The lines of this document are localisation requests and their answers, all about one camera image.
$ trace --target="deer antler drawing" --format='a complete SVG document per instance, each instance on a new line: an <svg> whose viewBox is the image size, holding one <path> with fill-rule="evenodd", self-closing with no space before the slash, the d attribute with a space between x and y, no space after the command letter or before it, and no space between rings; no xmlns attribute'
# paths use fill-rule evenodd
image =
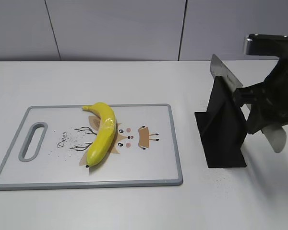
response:
<svg viewBox="0 0 288 230"><path fill-rule="evenodd" d="M77 130L78 132L83 132L83 131L89 131L88 133L86 134L95 134L97 135L97 133L95 133L90 127L81 127L80 129L75 129ZM70 149L71 150L76 150L76 151L84 151L84 150L87 150L88 147L91 146L92 142L85 142L86 146L78 146L78 145L74 145L73 147L71 147Z"/></svg>

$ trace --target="cutting board handle hole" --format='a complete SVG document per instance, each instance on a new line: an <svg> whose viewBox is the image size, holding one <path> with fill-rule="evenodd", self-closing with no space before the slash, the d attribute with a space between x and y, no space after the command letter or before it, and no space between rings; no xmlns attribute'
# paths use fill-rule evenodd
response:
<svg viewBox="0 0 288 230"><path fill-rule="evenodd" d="M19 152L18 159L22 162L28 162L35 159L43 143L48 125L45 122L33 124L24 140L23 146Z"/></svg>

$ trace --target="deer illustration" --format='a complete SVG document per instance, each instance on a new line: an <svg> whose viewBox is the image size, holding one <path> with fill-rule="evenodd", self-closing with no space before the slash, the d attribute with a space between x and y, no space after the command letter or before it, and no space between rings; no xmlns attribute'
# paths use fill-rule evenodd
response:
<svg viewBox="0 0 288 230"><path fill-rule="evenodd" d="M99 125L100 125L100 118L97 116L89 116L88 119L89 119L89 123L90 123L91 128L98 131ZM97 135L97 132L94 132L91 128L84 126L84 127L81 127L80 129L75 129L75 130L78 132L86 132L86 134L88 134L88 135L90 135L90 134ZM122 148L123 146L125 146L126 148L129 148L131 146L131 143L134 140L134 136L132 136L132 135L126 135L125 136L125 133L129 134L129 133L131 133L132 130L129 127L128 128L122 127L122 123L117 123L117 129L116 130L117 130L117 133L114 137L114 140L113 140L111 147L109 148L109 152L119 154L120 148ZM148 127L141 126L138 129L138 133L139 133L138 146L143 150L149 148L149 142L150 141L159 141L158 138L157 139L151 139L150 138L151 136L159 136L159 134L158 133L149 134ZM76 146L75 145L70 149L74 149L76 151L85 151L91 146L92 143L93 142L85 142L84 146ZM85 160L86 160L86 154L84 154L84 156L80 160L79 165L85 165L86 164Z"/></svg>

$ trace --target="banana tip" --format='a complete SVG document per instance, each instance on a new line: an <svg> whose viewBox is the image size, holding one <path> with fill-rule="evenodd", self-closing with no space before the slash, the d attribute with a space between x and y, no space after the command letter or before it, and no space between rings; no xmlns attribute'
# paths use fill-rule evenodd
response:
<svg viewBox="0 0 288 230"><path fill-rule="evenodd" d="M89 105L84 105L84 106L82 106L82 109L83 109L83 110L89 110Z"/></svg>

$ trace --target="banana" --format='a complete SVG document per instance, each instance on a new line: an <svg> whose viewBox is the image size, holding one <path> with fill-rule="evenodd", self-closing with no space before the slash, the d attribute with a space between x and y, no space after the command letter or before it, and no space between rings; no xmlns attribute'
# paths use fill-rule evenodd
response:
<svg viewBox="0 0 288 230"><path fill-rule="evenodd" d="M93 112L100 118L97 137L87 151L86 167L88 168L100 163L108 152L116 134L116 118L110 106L102 102L85 105L82 109Z"/></svg>

